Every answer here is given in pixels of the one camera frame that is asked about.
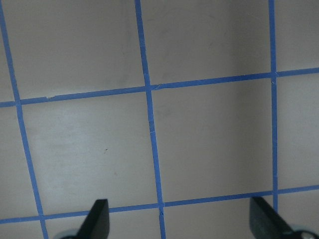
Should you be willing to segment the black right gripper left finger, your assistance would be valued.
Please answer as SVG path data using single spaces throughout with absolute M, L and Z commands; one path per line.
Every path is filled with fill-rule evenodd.
M 109 206 L 107 199 L 96 200 L 85 218 L 76 239 L 107 239 L 110 233 Z

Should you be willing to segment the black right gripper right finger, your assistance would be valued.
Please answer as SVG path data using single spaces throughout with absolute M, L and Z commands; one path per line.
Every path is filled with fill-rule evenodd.
M 262 197 L 250 198 L 249 227 L 256 239 L 298 239 L 294 231 Z

